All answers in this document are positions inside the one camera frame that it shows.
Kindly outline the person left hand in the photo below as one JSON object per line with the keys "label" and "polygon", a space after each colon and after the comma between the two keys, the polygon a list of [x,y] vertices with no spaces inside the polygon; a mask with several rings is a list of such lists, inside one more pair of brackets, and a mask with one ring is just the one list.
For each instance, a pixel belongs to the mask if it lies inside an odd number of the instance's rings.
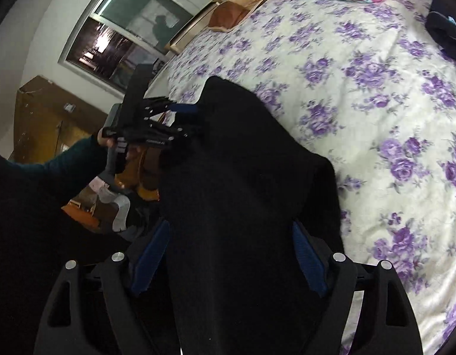
{"label": "person left hand", "polygon": [[104,137],[103,130],[104,129],[100,129],[97,133],[96,140],[98,145],[102,148],[113,148],[115,146],[115,140]]}

